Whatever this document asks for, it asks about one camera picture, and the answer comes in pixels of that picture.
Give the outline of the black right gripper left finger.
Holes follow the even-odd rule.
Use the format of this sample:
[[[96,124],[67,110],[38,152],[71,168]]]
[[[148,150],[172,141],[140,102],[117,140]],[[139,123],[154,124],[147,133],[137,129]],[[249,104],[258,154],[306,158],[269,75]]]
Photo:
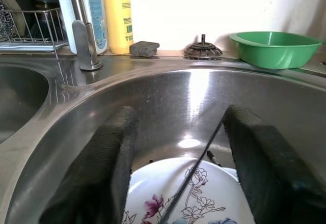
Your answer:
[[[130,106],[110,116],[69,166],[39,223],[121,223],[138,118]]]

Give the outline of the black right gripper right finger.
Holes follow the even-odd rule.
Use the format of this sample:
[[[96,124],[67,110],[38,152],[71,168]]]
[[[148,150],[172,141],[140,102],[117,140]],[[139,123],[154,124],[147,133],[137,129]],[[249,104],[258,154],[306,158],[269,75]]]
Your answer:
[[[325,223],[325,183],[274,126],[235,105],[223,124],[255,223]]]

